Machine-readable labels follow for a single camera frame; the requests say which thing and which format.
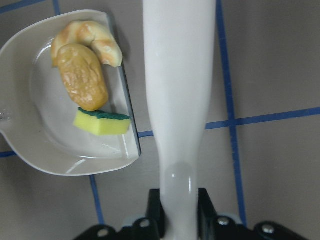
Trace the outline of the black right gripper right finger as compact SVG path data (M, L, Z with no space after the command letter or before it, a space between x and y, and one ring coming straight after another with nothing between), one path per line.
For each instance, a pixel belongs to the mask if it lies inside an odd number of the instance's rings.
M232 217L219 215L208 191L198 190L198 229L202 240L304 240L305 237L273 221L257 223L248 229Z

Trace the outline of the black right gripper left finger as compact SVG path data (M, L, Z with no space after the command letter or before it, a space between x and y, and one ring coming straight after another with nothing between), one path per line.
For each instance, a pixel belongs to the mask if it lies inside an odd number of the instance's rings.
M103 224L94 225L78 235L76 240L160 240L165 234L165 213L160 200L160 190L148 194L145 216L124 226L120 231Z

